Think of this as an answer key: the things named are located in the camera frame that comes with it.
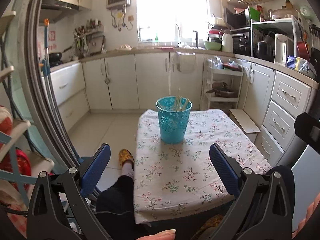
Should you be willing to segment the person's left hand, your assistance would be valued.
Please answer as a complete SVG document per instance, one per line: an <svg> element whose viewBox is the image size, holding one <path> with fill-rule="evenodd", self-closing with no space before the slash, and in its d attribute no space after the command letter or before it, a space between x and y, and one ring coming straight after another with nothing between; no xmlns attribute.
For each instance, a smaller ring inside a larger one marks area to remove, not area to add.
<svg viewBox="0 0 320 240"><path fill-rule="evenodd" d="M176 230L170 229L165 230L154 235L148 235L144 237L140 237L137 240L174 240L176 237Z"/></svg>

